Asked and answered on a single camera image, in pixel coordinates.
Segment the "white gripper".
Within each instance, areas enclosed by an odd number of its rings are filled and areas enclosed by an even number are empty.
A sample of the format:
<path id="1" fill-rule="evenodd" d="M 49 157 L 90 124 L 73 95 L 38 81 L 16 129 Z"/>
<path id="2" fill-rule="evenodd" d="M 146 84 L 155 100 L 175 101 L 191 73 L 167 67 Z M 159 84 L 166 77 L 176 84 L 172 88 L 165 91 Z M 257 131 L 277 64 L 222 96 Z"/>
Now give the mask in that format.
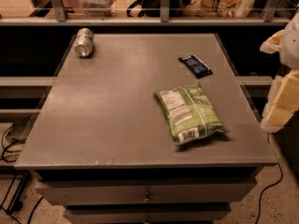
<path id="1" fill-rule="evenodd" d="M 280 30 L 265 40 L 260 51 L 279 52 L 280 62 L 292 69 L 285 77 L 275 77 L 263 109 L 262 130 L 276 133 L 299 110 L 299 13 L 289 21 L 284 32 Z"/>

